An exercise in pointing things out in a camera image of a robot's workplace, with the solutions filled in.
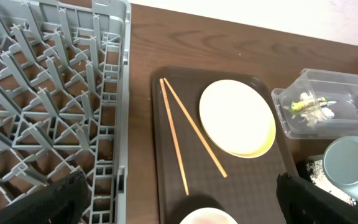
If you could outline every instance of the table surface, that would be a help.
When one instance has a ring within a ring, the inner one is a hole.
[[[150,76],[181,66],[245,73],[271,91],[304,68],[358,74],[358,47],[179,12],[132,5],[127,222],[158,223]],[[331,141],[287,140],[295,161]]]

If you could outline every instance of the white plate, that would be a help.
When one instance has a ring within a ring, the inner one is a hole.
[[[261,156],[275,139],[275,121],[268,104],[253,88],[238,81],[210,84],[201,95],[200,118],[211,140],[235,156]]]
[[[216,208],[200,208],[191,212],[180,224],[237,224],[226,212]]]

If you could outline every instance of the gray plastic dish rack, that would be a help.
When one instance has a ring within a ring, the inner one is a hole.
[[[126,222],[130,39],[125,0],[0,0],[0,209],[82,170],[81,223]]]

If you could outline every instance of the white bowl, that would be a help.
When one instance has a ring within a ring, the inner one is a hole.
[[[237,224],[226,212],[216,208],[200,208],[186,216],[180,224]]]

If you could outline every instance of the plate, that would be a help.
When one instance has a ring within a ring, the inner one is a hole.
[[[243,158],[265,154],[275,139],[273,113],[251,87],[234,80],[210,84],[201,95],[200,118],[209,138]]]

